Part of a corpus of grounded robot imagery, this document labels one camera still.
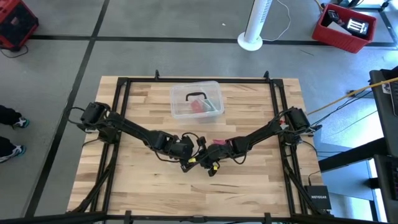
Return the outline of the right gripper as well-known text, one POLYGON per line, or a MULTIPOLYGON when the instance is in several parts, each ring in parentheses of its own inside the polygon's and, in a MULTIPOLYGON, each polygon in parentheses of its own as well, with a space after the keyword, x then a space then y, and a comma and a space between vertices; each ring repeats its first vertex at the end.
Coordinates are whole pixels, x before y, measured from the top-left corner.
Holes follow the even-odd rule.
POLYGON ((200 165, 207 170, 209 177, 213 177, 221 167, 221 160, 233 159, 235 156, 231 146, 212 144, 201 154, 200 165))

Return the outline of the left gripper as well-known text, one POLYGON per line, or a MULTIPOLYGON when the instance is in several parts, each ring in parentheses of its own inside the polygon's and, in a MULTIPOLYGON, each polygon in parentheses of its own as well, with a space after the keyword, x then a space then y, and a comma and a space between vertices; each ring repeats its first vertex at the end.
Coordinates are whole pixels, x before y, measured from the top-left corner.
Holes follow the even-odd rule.
POLYGON ((169 157, 177 160, 180 163, 180 167, 183 172, 190 171, 193 167, 200 163, 200 147, 197 153, 193 152, 194 143, 188 136, 182 136, 182 138, 172 143, 169 149, 169 157))

